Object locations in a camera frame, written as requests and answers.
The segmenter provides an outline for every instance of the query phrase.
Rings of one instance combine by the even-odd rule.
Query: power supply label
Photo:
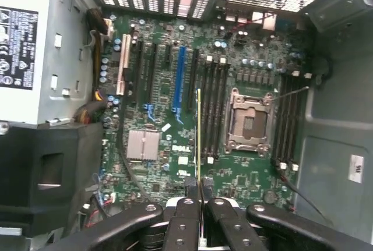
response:
[[[32,90],[38,13],[0,6],[0,87]]]

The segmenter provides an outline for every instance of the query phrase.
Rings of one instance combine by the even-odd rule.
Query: black plastic bracket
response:
[[[168,224],[163,251],[198,250],[200,202],[182,198]]]
[[[208,233],[216,236],[218,225],[231,251],[267,250],[254,228],[237,214],[228,200],[211,199],[207,203],[206,212],[213,220],[210,224],[211,232]]]
[[[247,219],[292,241],[293,250],[373,250],[366,242],[268,204],[248,206]]]
[[[109,250],[105,249],[105,246],[123,241],[126,236],[141,228],[158,223],[162,219],[163,209],[159,204],[138,204],[88,229],[84,229],[82,232],[42,248],[40,251]]]

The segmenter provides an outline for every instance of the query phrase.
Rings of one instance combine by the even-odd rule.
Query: red wire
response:
[[[106,202],[104,202],[103,207],[104,207],[104,206],[107,206],[107,205],[110,204],[110,203],[111,203],[111,200],[107,200]],[[95,223],[90,223],[90,221],[92,220],[93,216],[95,216],[97,213],[98,213],[98,209],[97,209],[97,210],[94,210],[94,211],[92,212],[92,214],[90,215],[90,217],[89,217],[89,219],[88,219],[88,224],[86,225],[87,228],[90,227],[90,226],[93,226],[93,225],[95,224]]]
[[[286,2],[287,2],[287,0],[284,1],[284,3],[282,4],[282,6],[280,7],[280,10],[285,6]],[[232,32],[234,32],[236,29],[238,29],[238,28],[240,28],[240,27],[242,27],[242,26],[246,26],[246,25],[248,25],[248,24],[250,24],[250,23],[257,22],[257,21],[263,20],[264,18],[272,17],[272,16],[274,16],[274,15],[276,15],[276,14],[273,13],[273,14],[271,14],[271,15],[268,15],[267,17],[262,17],[262,18],[260,18],[260,19],[250,20],[250,21],[247,21],[246,23],[239,24],[239,25],[233,27],[229,32],[232,33]]]

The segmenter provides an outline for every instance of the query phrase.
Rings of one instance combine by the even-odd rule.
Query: cpu socket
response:
[[[226,113],[226,154],[243,150],[265,156],[270,149],[272,98],[271,93],[256,98],[240,95],[237,88],[232,89]]]

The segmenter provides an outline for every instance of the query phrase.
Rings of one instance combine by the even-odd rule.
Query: blue pcie slot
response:
[[[181,115],[181,101],[182,101],[182,87],[184,85],[184,69],[185,69],[185,46],[181,46],[179,50],[179,58],[177,61],[177,72],[175,80],[175,94],[173,100],[173,107],[171,111],[175,113],[176,120],[183,124],[180,120]]]

